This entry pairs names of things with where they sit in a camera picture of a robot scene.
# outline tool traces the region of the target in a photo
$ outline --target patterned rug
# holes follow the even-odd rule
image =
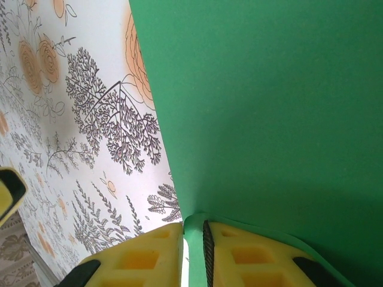
[[[40,287],[16,212],[0,228],[0,287]]]

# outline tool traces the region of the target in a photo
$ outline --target yellow plastic part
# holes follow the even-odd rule
[[[179,286],[182,254],[182,224],[165,225],[87,257],[101,266],[86,287]]]
[[[214,238],[214,287],[315,287],[292,260],[303,251],[219,222]]]
[[[13,169],[11,167],[0,167],[0,170],[10,170],[11,172],[13,172],[15,175],[17,175],[19,180],[23,183],[23,185],[25,186],[25,190],[27,189],[25,181],[22,179],[22,177],[19,175],[19,173],[15,169]],[[26,193],[25,192],[24,195],[22,195],[21,198],[14,204],[12,192],[13,191],[8,190],[8,188],[5,186],[5,184],[3,183],[3,181],[0,178],[0,218],[1,218],[0,227],[17,210],[17,208],[19,208],[21,202],[23,201],[25,193]]]

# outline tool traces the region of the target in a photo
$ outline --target yellow object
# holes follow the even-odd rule
[[[0,167],[0,226],[17,210],[26,190],[26,184],[16,170]]]
[[[181,281],[183,226],[172,223],[101,251],[86,287],[176,287]]]
[[[303,251],[219,222],[210,222],[214,238],[214,287],[315,287],[292,258]]]

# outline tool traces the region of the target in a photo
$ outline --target green board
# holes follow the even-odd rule
[[[181,213],[383,286],[383,2],[130,0]]]

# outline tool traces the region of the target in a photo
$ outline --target green surface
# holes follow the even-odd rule
[[[284,242],[290,246],[299,248],[310,254],[317,262],[320,262],[339,282],[342,282],[345,286],[353,287],[354,285],[343,277],[337,270],[334,269],[320,254],[313,250],[310,246],[302,242],[301,240],[292,237],[288,234],[280,233],[277,231],[267,230],[264,228],[256,227],[253,225],[243,224],[240,222],[232,221],[227,218],[222,218],[216,215],[207,213],[194,214],[184,221],[184,237],[189,246],[189,270],[191,276],[189,277],[189,286],[205,287],[206,286],[206,269],[205,258],[203,255],[203,241],[202,241],[202,227],[205,220],[211,222],[222,222],[227,225],[240,228],[252,233],[256,233],[262,236],[266,236],[271,239],[275,239],[280,242]]]
[[[183,218],[291,234],[383,286],[383,1],[130,4]]]

